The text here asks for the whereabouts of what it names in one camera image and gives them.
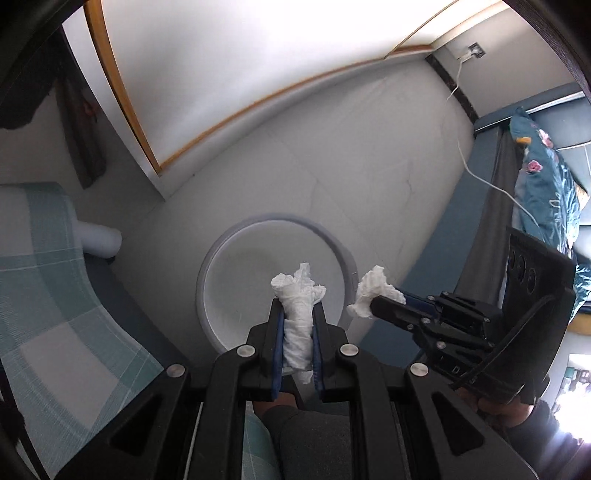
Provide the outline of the person right hand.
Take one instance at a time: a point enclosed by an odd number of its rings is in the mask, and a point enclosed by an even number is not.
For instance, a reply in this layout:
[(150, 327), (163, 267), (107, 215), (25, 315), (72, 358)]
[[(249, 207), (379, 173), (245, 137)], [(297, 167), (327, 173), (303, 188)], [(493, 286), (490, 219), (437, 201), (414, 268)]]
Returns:
[(498, 404), (486, 398), (480, 398), (463, 387), (457, 389), (456, 393), (473, 411), (493, 415), (507, 428), (521, 425), (534, 410), (533, 405), (522, 403), (519, 397), (514, 398), (509, 404)]

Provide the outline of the person left hand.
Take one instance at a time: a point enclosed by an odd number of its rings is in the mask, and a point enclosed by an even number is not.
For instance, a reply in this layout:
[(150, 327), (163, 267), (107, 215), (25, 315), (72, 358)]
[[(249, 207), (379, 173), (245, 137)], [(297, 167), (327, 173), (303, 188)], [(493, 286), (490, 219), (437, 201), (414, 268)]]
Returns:
[(262, 419), (264, 414), (270, 409), (279, 406), (288, 406), (297, 408), (296, 397), (287, 392), (280, 392), (273, 401), (256, 401), (252, 403), (253, 412), (259, 419)]

